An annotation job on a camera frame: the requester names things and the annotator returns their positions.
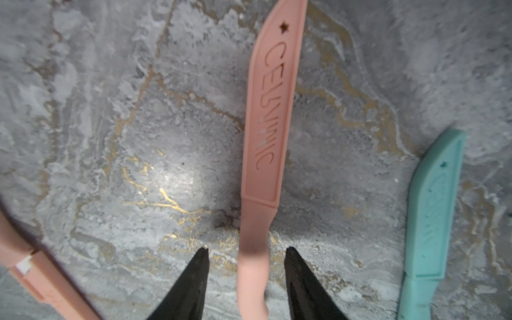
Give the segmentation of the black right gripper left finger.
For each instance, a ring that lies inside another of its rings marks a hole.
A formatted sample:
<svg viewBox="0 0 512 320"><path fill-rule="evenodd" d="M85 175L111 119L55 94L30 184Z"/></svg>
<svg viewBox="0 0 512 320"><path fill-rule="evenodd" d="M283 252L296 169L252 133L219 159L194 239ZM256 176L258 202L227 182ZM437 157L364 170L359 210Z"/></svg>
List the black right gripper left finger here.
<svg viewBox="0 0 512 320"><path fill-rule="evenodd" d="M148 320L201 320L208 274L209 251L201 247Z"/></svg>

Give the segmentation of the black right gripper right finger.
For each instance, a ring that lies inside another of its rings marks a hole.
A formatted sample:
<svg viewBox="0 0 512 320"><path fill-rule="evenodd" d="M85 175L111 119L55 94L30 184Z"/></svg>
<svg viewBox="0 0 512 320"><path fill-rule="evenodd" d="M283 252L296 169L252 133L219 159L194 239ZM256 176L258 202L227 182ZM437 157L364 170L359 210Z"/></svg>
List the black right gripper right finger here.
<svg viewBox="0 0 512 320"><path fill-rule="evenodd" d="M296 248L287 248L284 266L291 319L348 320Z"/></svg>

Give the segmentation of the teal fruit knife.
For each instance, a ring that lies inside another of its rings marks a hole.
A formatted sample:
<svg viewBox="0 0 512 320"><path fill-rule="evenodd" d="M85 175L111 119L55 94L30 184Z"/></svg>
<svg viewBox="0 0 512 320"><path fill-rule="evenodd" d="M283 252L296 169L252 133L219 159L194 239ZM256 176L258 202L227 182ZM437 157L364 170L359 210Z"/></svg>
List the teal fruit knife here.
<svg viewBox="0 0 512 320"><path fill-rule="evenodd" d="M443 132L429 148L409 186L405 276L398 319L430 319L445 278L466 134Z"/></svg>

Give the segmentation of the pink fruit knife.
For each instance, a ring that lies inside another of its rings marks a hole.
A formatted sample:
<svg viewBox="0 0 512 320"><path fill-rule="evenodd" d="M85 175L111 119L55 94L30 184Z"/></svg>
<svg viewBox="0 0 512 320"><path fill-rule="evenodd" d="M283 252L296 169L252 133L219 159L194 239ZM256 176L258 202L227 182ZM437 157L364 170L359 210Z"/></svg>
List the pink fruit knife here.
<svg viewBox="0 0 512 320"><path fill-rule="evenodd" d="M241 179L237 305L242 319L268 319L269 230L281 194L307 1L278 1L251 56Z"/></svg>
<svg viewBox="0 0 512 320"><path fill-rule="evenodd" d="M43 251L36 251L1 214L1 265L40 303L64 319L99 319L67 277Z"/></svg>

